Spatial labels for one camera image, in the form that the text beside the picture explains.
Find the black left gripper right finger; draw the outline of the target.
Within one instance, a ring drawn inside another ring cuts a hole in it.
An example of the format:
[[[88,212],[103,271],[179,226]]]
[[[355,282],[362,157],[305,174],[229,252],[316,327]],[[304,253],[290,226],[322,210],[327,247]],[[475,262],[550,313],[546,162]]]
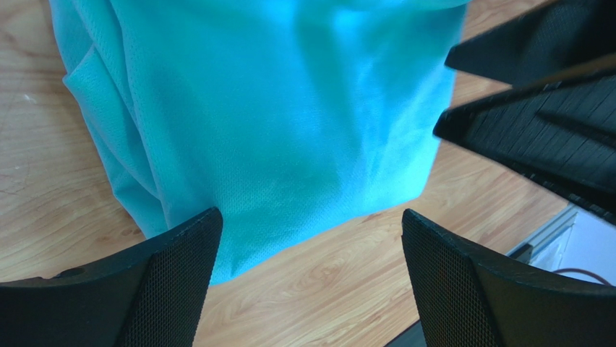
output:
[[[428,346],[613,346],[615,288],[541,270],[414,210],[402,245]]]

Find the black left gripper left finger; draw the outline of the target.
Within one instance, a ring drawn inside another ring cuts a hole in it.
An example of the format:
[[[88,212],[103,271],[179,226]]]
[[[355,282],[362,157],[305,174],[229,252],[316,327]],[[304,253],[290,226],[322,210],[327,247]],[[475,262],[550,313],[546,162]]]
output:
[[[52,278],[1,285],[3,346],[191,346],[223,217],[181,225]]]

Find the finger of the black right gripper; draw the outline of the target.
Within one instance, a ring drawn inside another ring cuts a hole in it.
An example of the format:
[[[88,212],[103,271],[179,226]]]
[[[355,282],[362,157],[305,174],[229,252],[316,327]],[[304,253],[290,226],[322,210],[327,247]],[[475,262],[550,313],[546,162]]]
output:
[[[435,136],[615,222],[615,73],[506,90],[442,113]]]
[[[514,87],[615,68],[615,1],[547,1],[448,53],[451,69]]]

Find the light teal t-shirt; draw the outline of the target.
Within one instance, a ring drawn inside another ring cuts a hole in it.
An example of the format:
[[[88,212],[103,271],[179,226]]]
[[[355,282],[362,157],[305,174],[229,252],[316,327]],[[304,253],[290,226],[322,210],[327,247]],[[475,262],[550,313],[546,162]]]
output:
[[[223,215],[225,283],[417,198],[465,1],[51,1],[63,81],[147,238]]]

